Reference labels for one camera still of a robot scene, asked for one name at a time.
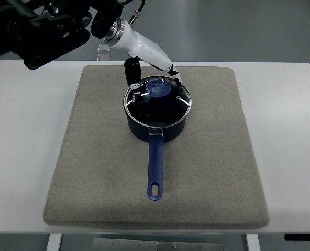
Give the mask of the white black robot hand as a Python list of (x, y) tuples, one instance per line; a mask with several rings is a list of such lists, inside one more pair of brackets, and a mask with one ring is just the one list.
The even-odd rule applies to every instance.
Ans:
[(130, 56), (125, 62), (126, 81), (135, 94), (140, 94), (140, 60), (167, 72), (179, 87), (182, 86), (180, 74), (167, 54), (156, 43), (134, 31), (127, 21), (118, 18), (104, 42), (111, 48), (125, 50)]

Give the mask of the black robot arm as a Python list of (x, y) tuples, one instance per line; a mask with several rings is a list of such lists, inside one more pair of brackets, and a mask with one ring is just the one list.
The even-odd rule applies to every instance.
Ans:
[(110, 37), (129, 1), (0, 1), (0, 56), (13, 52), (35, 70)]

